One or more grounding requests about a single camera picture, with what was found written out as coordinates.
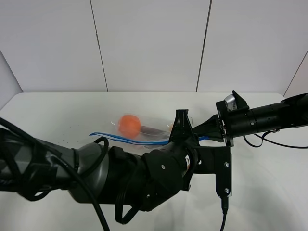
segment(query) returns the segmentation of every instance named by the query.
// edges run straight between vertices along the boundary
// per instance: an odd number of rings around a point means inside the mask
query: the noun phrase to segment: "ziploc bag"
[[[97,131],[90,135],[105,136],[114,141],[154,148],[168,143],[172,126],[172,120],[124,114],[115,117],[109,125],[104,126],[105,131]]]

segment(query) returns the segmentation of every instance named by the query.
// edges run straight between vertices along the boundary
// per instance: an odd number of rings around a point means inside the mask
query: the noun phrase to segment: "orange ball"
[[[124,115],[119,121],[119,131],[127,138],[135,138],[140,129],[140,120],[135,115]]]

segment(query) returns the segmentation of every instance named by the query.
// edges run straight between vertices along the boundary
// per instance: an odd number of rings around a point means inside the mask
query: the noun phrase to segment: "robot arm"
[[[37,140],[0,118],[9,129],[0,128],[0,190],[18,192],[30,201],[54,189],[68,190],[77,202],[92,203],[104,230],[109,230],[99,204],[114,204],[116,221],[126,224],[138,211],[151,211],[180,190],[188,191],[193,174],[215,174],[225,222],[233,138],[307,125],[308,94],[249,109],[233,92],[216,106],[218,115],[195,128],[188,110],[177,110],[168,144],[143,156],[109,148],[106,138],[78,150],[64,148]],[[225,141],[226,146],[201,147],[201,136]],[[123,205],[131,206],[125,216]]]

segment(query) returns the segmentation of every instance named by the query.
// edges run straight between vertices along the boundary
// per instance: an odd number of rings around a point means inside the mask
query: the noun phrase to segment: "white wall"
[[[284,94],[308,49],[307,0],[213,0],[198,91]]]
[[[284,96],[288,98],[288,97],[299,95],[302,93],[308,93],[308,56],[307,54]]]
[[[0,109],[22,90],[0,51]]]
[[[92,0],[109,91],[196,91],[209,0]]]
[[[106,91],[89,0],[1,1],[0,49],[24,91]]]

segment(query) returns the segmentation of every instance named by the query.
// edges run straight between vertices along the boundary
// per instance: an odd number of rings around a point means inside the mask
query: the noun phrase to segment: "black connector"
[[[222,199],[221,199],[221,209],[222,209],[223,218],[222,218],[222,224],[221,224],[221,227],[220,227],[220,231],[223,231],[224,228],[225,228],[228,208],[229,208],[229,198],[228,197],[222,197]]]

